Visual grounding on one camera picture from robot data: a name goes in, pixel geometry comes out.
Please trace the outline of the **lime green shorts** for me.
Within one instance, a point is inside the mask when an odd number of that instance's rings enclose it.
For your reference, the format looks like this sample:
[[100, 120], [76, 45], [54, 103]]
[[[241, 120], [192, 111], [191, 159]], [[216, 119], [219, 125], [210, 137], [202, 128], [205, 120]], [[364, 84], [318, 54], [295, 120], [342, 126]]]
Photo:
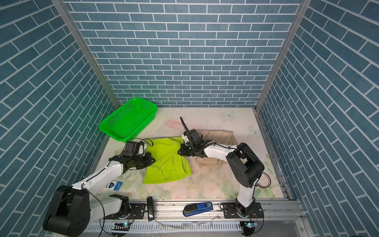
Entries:
[[184, 143], [181, 137], [153, 139], [152, 142], [153, 145], [148, 145], [145, 151], [156, 161], [147, 167], [145, 184], [174, 182], [192, 175], [189, 162], [178, 154]]

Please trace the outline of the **beige drawstring shorts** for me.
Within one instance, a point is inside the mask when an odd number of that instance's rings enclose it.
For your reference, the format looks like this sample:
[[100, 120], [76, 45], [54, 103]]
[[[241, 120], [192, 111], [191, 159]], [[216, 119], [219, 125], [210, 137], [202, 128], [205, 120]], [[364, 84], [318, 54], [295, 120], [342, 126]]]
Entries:
[[[203, 140], [211, 140], [216, 143], [220, 143], [221, 145], [228, 145], [228, 146], [238, 145], [238, 142], [234, 136], [233, 131], [200, 129], [198, 130], [198, 132], [203, 135]], [[196, 164], [200, 167], [219, 166], [219, 165], [224, 165], [227, 163], [227, 161], [222, 161], [214, 157], [210, 157], [210, 158], [195, 157], [195, 160], [196, 160]]]

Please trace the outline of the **green plastic basket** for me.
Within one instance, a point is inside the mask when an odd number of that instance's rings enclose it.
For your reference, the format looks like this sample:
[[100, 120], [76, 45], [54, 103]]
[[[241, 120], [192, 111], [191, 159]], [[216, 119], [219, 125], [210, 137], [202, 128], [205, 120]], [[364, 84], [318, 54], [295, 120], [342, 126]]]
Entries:
[[143, 98], [133, 98], [99, 124], [101, 132], [116, 141], [135, 139], [155, 118], [157, 105]]

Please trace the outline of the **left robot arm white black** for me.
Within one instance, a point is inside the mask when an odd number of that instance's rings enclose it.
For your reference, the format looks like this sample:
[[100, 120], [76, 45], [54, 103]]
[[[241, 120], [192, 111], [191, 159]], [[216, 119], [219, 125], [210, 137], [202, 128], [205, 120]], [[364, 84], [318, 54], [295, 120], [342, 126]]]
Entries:
[[105, 217], [110, 215], [131, 224], [135, 211], [127, 196], [112, 194], [100, 200], [96, 194], [127, 171], [151, 166], [156, 160], [147, 152], [149, 145], [153, 145], [151, 139], [127, 141], [121, 153], [110, 158], [103, 168], [71, 186], [58, 187], [45, 215], [43, 229], [78, 237], [95, 221], [100, 221], [103, 228]]

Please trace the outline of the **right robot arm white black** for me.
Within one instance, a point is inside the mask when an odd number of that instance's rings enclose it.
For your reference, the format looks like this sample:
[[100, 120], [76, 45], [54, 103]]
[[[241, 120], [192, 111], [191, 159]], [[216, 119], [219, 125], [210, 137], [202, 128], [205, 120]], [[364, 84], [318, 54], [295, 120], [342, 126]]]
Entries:
[[265, 169], [264, 164], [246, 143], [222, 145], [212, 140], [204, 140], [195, 130], [182, 134], [184, 143], [178, 154], [184, 157], [216, 158], [229, 164], [236, 180], [240, 183], [236, 199], [236, 209], [241, 216], [253, 212], [256, 185]]

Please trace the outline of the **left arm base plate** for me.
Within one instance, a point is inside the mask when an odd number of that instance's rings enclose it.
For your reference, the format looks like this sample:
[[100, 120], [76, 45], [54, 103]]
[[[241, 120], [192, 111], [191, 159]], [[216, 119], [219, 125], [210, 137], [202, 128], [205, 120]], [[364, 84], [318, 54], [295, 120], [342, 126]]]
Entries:
[[119, 217], [118, 214], [111, 214], [105, 217], [106, 220], [142, 220], [144, 219], [145, 211], [146, 211], [146, 203], [130, 203], [129, 204], [129, 215], [125, 218]]

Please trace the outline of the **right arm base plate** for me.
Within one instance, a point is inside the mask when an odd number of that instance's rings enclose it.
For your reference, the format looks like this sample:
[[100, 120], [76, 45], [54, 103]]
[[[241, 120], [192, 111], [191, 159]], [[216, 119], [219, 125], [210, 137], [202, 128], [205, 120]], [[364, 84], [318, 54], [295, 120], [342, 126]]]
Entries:
[[252, 202], [248, 207], [244, 207], [239, 202], [222, 202], [220, 208], [223, 211], [224, 218], [263, 218], [264, 211], [259, 202]]

